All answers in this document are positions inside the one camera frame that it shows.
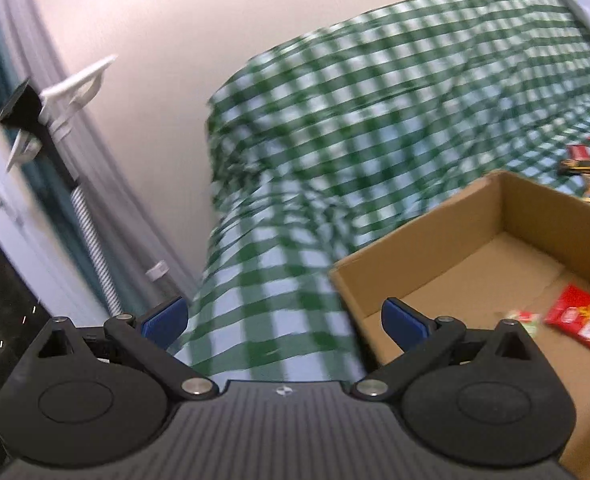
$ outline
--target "green checkered tablecloth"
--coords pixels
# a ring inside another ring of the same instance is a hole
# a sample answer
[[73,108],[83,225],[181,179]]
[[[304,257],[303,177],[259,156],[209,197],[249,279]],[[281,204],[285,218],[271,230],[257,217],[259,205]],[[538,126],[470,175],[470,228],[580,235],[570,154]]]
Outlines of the green checkered tablecloth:
[[560,0],[409,0],[251,59],[213,95],[214,204],[177,357],[218,382],[354,380],[339,258],[590,134],[590,32]]

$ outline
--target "cardboard box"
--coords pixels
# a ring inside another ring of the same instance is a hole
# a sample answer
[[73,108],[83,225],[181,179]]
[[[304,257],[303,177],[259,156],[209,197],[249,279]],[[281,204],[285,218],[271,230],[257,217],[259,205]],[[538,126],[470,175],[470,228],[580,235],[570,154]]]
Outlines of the cardboard box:
[[[510,310],[545,314],[569,283],[590,292],[590,205],[506,171],[339,261],[331,279],[380,363],[400,349],[382,302],[494,328]],[[562,464],[590,480],[590,350],[541,325],[535,336],[577,408]]]

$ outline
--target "blue gripper pad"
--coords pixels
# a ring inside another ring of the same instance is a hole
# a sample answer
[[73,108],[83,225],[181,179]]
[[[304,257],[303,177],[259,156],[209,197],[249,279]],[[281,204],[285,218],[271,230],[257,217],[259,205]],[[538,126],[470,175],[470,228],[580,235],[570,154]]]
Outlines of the blue gripper pad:
[[188,304],[178,298],[166,308],[142,323],[141,335],[166,350],[188,325]]
[[404,352],[429,336],[428,327],[391,300],[384,301],[381,306],[381,325]]

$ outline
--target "red snack bag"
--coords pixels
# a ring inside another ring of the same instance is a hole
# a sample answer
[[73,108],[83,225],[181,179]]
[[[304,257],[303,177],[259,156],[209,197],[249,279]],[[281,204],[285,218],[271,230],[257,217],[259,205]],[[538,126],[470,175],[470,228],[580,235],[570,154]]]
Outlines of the red snack bag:
[[546,315],[546,323],[566,332],[590,348],[590,294],[568,285]]

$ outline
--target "metal screw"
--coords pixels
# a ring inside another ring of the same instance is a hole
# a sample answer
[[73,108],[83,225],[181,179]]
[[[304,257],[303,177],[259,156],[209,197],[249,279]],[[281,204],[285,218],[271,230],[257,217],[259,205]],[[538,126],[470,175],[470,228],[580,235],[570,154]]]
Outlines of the metal screw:
[[192,395],[203,395],[207,394],[210,390],[213,389],[213,383],[208,379],[204,379],[202,377],[193,377],[191,379],[186,379],[182,383],[182,390],[187,394]]
[[277,389],[275,389],[275,393],[282,397],[287,397],[294,392],[295,391],[290,386],[286,386],[285,384],[278,386]]
[[369,397],[379,397],[388,391],[388,385],[378,379],[366,379],[357,383],[357,391]]

